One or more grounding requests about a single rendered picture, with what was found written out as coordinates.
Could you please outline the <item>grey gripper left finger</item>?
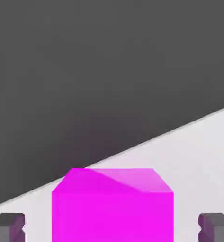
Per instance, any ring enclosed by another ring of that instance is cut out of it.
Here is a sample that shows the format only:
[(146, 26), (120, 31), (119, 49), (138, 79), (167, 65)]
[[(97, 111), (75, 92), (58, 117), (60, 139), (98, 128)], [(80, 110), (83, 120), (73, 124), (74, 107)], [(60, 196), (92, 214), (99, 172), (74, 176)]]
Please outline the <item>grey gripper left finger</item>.
[(26, 242), (23, 213), (0, 213), (0, 242)]

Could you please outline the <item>small magenta cube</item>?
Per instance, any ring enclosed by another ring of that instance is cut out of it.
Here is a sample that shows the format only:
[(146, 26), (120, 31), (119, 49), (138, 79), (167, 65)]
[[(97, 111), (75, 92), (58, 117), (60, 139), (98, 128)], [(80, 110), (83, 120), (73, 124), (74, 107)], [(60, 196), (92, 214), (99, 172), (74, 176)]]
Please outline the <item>small magenta cube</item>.
[(52, 192), (52, 242), (174, 242), (174, 193), (150, 168), (73, 168)]

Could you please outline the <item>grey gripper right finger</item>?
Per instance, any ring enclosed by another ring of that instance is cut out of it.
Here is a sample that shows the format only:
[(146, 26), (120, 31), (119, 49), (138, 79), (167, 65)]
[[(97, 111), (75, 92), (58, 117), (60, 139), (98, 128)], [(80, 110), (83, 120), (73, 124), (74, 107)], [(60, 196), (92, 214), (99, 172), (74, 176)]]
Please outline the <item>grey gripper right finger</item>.
[(201, 230), (198, 242), (224, 242), (224, 214), (201, 213), (198, 216)]

